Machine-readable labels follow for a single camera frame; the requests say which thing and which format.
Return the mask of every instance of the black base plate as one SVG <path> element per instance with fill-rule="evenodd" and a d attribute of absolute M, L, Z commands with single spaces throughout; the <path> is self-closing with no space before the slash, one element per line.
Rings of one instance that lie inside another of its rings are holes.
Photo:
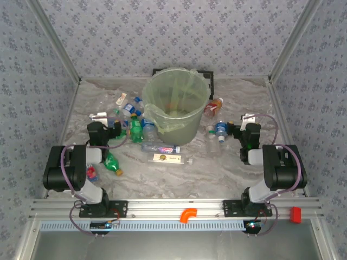
<path fill-rule="evenodd" d="M 259 210 L 264 210 L 267 217 L 272 216 L 271 209 L 268 210 L 265 204 L 254 204 L 257 209 L 254 210 L 254 214 L 247 214 L 242 208 L 240 199 L 228 199 L 223 201 L 224 216 L 228 218 L 232 217 L 257 217 Z"/>
<path fill-rule="evenodd" d="M 128 201 L 127 200 L 110 200 L 110 210 L 104 215 L 100 216 L 100 214 L 93 214 L 90 210 L 88 210 L 88 205 L 82 205 L 80 209 L 80 218 L 117 218 L 117 211 L 113 211 L 112 209 L 116 209 L 120 218 L 126 218 L 126 214 L 128 211 Z"/>

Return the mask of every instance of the aluminum rail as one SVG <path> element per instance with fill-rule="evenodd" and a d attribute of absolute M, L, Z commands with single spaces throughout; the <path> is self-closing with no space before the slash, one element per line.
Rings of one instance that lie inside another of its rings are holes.
<path fill-rule="evenodd" d="M 126 218 L 121 220 L 178 220 L 187 208 L 196 208 L 195 220 L 250 220 L 254 217 L 224 217 L 222 202 L 225 199 L 128 199 Z M 68 220 L 69 211 L 75 199 L 36 199 L 34 200 L 29 219 L 35 220 Z M 323 218 L 318 198 L 294 197 L 276 198 L 271 200 L 278 208 L 279 219 L 289 219 L 292 207 L 301 208 L 302 219 Z M 107 220 L 103 218 L 79 218 L 79 210 L 73 211 L 76 220 Z"/>

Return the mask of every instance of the trash bin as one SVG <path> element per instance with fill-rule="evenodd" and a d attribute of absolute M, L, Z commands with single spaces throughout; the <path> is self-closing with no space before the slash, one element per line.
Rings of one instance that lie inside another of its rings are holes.
<path fill-rule="evenodd" d="M 196 70 L 170 68 L 157 73 L 143 89 L 145 117 L 168 144 L 185 145 L 196 135 L 210 97 L 208 83 Z"/>

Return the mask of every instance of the red block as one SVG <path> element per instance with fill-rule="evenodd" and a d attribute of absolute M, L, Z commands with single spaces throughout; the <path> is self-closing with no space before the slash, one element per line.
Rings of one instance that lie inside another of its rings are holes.
<path fill-rule="evenodd" d="M 291 219 L 290 221 L 295 224 L 301 223 L 301 208 L 292 207 L 291 208 Z"/>

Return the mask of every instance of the wall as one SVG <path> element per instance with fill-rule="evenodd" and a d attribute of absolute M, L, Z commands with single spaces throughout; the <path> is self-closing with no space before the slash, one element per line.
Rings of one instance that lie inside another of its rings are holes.
<path fill-rule="evenodd" d="M 294 142 L 347 259 L 347 2 L 324 0 L 276 83 Z"/>
<path fill-rule="evenodd" d="M 307 0 L 41 0 L 80 76 L 268 75 Z"/>
<path fill-rule="evenodd" d="M 75 87 L 26 1 L 0 10 L 0 259 L 12 259 Z"/>

